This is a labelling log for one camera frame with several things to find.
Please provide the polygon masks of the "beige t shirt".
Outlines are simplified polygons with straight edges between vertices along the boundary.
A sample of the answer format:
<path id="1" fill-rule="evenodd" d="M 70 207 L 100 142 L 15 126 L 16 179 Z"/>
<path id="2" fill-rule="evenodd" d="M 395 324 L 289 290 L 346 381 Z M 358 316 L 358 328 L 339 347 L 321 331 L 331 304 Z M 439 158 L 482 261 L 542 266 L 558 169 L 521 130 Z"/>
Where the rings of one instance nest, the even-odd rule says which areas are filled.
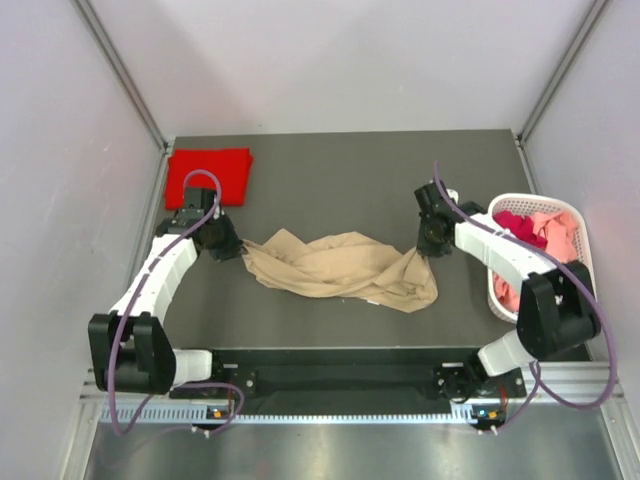
<path id="1" fill-rule="evenodd" d="M 307 298 L 356 298 L 403 313 L 432 305 L 435 277 L 415 248 L 405 253 L 358 232 L 305 243 L 286 229 L 265 243 L 244 242 L 243 261 L 256 280 Z"/>

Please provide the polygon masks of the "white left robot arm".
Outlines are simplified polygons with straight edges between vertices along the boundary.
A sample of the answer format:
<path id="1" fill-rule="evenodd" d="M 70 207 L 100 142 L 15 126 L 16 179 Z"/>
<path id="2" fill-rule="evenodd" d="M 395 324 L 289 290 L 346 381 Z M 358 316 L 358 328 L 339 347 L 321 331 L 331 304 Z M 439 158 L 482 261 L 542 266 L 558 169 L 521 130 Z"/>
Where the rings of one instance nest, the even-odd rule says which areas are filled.
<path id="1" fill-rule="evenodd" d="M 226 387 L 225 370 L 209 350 L 174 348 L 163 324 L 182 280 L 203 253 L 218 261 L 239 257 L 243 242 L 218 200 L 206 188 L 185 190 L 184 203 L 157 227 L 151 250 L 126 293 L 88 324 L 97 387 L 162 395 L 190 383 L 205 396 Z"/>

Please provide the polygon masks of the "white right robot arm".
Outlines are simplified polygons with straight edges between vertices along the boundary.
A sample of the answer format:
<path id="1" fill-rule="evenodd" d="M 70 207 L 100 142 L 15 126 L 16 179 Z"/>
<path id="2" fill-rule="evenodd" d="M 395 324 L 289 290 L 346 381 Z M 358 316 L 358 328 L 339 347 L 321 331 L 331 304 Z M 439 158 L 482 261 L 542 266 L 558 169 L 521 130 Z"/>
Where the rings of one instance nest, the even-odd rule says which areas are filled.
<path id="1" fill-rule="evenodd" d="M 477 203 L 456 204 L 442 187 L 432 182 L 414 191 L 420 209 L 418 253 L 440 258 L 457 248 L 502 277 L 520 298 L 515 329 L 464 361 L 474 393 L 490 395 L 502 385 L 503 374 L 600 334 L 586 265 L 552 261 L 499 226 Z"/>

